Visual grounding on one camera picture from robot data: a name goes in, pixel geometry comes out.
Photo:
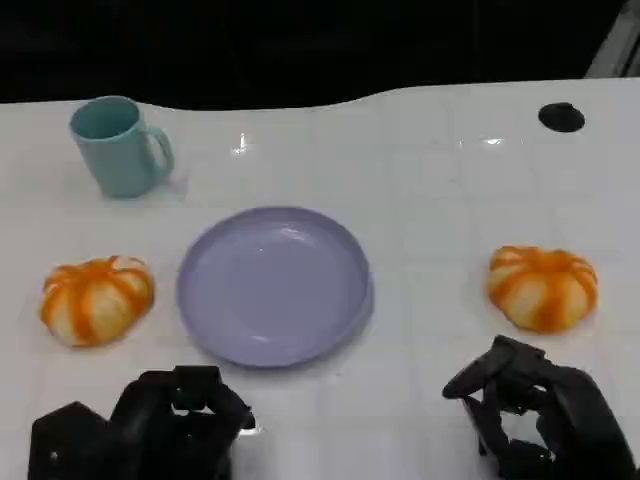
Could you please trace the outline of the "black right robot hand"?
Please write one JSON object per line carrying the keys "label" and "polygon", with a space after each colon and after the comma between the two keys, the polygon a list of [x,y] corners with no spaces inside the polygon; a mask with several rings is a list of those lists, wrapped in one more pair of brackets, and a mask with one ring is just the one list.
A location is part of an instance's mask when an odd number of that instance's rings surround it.
{"label": "black right robot hand", "polygon": [[[623,431],[593,378],[559,366],[543,350],[498,335],[491,348],[443,388],[462,402],[479,454],[500,479],[636,479]],[[511,439],[502,413],[538,415],[537,445]]]}

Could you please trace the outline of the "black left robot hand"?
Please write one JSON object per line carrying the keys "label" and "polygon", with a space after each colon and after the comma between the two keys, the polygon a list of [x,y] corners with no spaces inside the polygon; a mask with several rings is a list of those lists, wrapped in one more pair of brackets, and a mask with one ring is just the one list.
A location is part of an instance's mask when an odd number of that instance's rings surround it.
{"label": "black left robot hand", "polygon": [[231,449],[257,426],[216,366],[142,373],[110,416],[127,449],[128,479],[230,479]]}

